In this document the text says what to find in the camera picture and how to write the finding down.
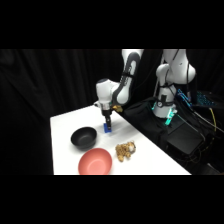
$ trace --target black cloth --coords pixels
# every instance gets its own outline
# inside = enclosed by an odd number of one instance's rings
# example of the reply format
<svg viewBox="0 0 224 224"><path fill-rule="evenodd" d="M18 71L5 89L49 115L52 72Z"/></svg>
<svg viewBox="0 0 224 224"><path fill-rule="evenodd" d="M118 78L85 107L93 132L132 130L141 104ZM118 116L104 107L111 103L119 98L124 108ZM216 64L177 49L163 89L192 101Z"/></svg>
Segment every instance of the black cloth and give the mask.
<svg viewBox="0 0 224 224"><path fill-rule="evenodd" d="M152 107L155 101L156 99L151 97L132 105L125 110L124 118L154 144L165 150L168 131L164 119L158 119L153 114Z"/></svg>

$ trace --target green light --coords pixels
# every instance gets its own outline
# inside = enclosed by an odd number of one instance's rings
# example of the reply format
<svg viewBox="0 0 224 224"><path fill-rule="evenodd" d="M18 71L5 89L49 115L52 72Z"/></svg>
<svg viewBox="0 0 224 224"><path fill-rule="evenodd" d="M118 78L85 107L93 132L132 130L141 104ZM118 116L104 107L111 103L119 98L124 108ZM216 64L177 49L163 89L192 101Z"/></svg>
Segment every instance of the green light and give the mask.
<svg viewBox="0 0 224 224"><path fill-rule="evenodd" d="M155 106L156 106L156 103L154 104L154 106L153 106L152 110L154 110L154 109L155 109Z"/></svg>
<svg viewBox="0 0 224 224"><path fill-rule="evenodd" d="M167 119L165 125L167 125L167 126L170 125L171 120L172 120L172 119Z"/></svg>

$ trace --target tan toy animal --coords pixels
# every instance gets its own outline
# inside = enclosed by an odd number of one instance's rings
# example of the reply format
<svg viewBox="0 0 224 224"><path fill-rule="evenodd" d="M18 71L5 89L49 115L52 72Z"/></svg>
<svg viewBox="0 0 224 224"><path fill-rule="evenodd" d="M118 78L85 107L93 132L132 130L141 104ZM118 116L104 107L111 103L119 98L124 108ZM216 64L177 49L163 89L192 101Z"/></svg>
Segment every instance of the tan toy animal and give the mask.
<svg viewBox="0 0 224 224"><path fill-rule="evenodd" d="M124 161L124 157L131 158L131 154L136 151L134 142L128 142L127 144L117 145L116 152L120 162Z"/></svg>

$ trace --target cable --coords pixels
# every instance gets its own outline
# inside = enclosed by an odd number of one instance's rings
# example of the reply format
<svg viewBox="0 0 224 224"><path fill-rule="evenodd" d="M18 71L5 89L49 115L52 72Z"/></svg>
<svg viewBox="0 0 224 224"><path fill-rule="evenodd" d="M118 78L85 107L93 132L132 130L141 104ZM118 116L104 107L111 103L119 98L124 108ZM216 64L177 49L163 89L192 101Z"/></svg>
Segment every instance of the cable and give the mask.
<svg viewBox="0 0 224 224"><path fill-rule="evenodd" d="M148 76L146 77L146 79L140 84L138 85L136 88L134 88L133 92L138 89L140 86L142 86L146 81L147 79L150 77L151 73L154 71L154 69L156 68L157 66L157 63L155 63L155 66L151 69L151 71L149 72Z"/></svg>
<svg viewBox="0 0 224 224"><path fill-rule="evenodd" d="M212 117L213 117L213 120L214 120L214 124L215 124L215 132L216 132L216 127L217 127L217 125L216 125L215 115L214 115L214 112L213 112L212 108L209 108L209 109L210 109L210 111L212 112Z"/></svg>
<svg viewBox="0 0 224 224"><path fill-rule="evenodd" d="M224 133L224 131L221 128L218 128L216 125L211 124L209 121L207 121L205 118L203 118L200 114L198 114L197 112L194 112L199 118L201 118L202 120L204 120L205 122L207 122L208 124L212 125L214 128L216 128L217 130L221 131L222 133Z"/></svg>

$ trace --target black bowl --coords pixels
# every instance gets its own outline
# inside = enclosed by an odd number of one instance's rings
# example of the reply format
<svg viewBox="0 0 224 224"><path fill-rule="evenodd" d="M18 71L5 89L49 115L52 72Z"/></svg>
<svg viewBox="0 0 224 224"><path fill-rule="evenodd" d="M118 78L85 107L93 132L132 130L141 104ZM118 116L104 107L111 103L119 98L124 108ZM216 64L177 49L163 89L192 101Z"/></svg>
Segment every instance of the black bowl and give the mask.
<svg viewBox="0 0 224 224"><path fill-rule="evenodd" d="M96 143L97 132L94 128L85 127L77 130L71 137L74 146L81 150L89 150Z"/></svg>

